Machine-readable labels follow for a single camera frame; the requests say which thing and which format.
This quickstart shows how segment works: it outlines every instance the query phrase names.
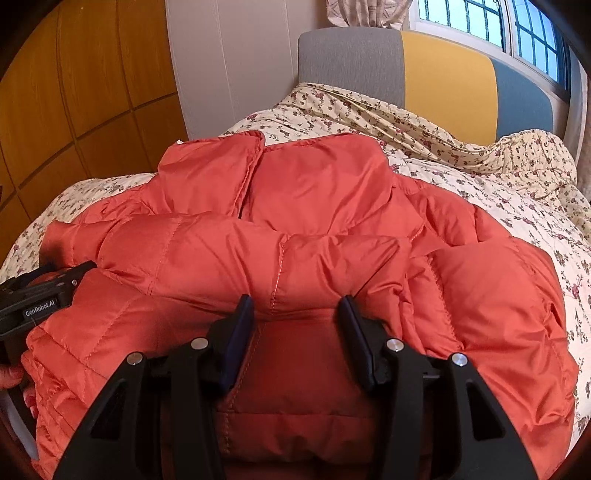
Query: red down jacket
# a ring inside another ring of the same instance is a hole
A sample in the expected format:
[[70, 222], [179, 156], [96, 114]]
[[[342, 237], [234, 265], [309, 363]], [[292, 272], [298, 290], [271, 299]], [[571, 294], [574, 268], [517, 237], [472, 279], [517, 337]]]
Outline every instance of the red down jacket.
[[229, 480], [363, 478], [376, 411], [337, 336], [345, 294], [421, 353], [466, 352], [540, 478], [564, 459], [577, 366], [544, 252], [459, 196], [393, 174], [361, 135], [188, 142], [158, 172], [46, 233], [42, 258], [99, 268], [23, 356], [45, 478], [129, 352], [165, 355], [243, 293], [256, 331], [216, 418]]

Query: gray headboard panel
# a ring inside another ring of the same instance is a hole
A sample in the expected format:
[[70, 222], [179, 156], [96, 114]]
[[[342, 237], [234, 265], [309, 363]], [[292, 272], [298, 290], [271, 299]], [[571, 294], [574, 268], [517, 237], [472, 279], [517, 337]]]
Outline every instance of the gray headboard panel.
[[301, 35], [298, 57], [301, 82], [354, 90], [404, 107], [404, 51], [398, 30], [314, 30]]

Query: curtain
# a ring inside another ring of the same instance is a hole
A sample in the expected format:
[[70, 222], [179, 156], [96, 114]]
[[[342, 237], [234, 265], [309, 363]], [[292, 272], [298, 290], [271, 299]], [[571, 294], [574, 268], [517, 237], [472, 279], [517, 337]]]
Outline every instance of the curtain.
[[330, 23], [337, 27], [393, 28], [404, 21], [413, 0], [326, 0]]
[[591, 80], [589, 80], [589, 95], [587, 97], [587, 122], [583, 134], [583, 146], [577, 165], [577, 187], [587, 200], [591, 200]]

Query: floral bedsheet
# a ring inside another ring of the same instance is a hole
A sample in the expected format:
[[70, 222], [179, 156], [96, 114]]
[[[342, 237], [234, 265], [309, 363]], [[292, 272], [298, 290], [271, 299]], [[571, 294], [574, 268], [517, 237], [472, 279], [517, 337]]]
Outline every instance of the floral bedsheet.
[[[576, 184], [574, 161], [559, 139], [528, 131], [489, 147], [461, 144], [393, 105], [314, 84], [299, 85], [283, 102], [249, 115], [227, 134], [252, 129], [264, 133], [267, 145], [343, 132], [374, 136], [393, 172], [455, 192], [485, 209], [512, 235], [545, 250], [560, 279], [569, 351], [579, 364], [574, 446], [591, 418], [591, 245], [585, 238], [591, 230], [589, 204], [571, 188]], [[43, 233], [53, 219], [71, 221], [87, 205], [151, 177], [85, 180], [67, 189], [19, 237], [0, 281], [36, 268]]]

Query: window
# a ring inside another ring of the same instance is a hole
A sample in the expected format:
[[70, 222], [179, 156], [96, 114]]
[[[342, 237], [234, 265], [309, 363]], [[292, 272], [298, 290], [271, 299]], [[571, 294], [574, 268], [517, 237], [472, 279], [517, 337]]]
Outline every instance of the window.
[[501, 11], [496, 0], [419, 0], [418, 6], [423, 20], [462, 30], [501, 48], [504, 46]]
[[[551, 80], [556, 94], [569, 91], [570, 65], [567, 47], [552, 22], [530, 0], [417, 0], [418, 19], [462, 31], [495, 45], [516, 59], [535, 67]], [[453, 34], [433, 33], [457, 39]], [[479, 50], [471, 41], [464, 41]]]
[[564, 45], [554, 26], [529, 0], [512, 0], [517, 28], [517, 53], [556, 83], [566, 87]]

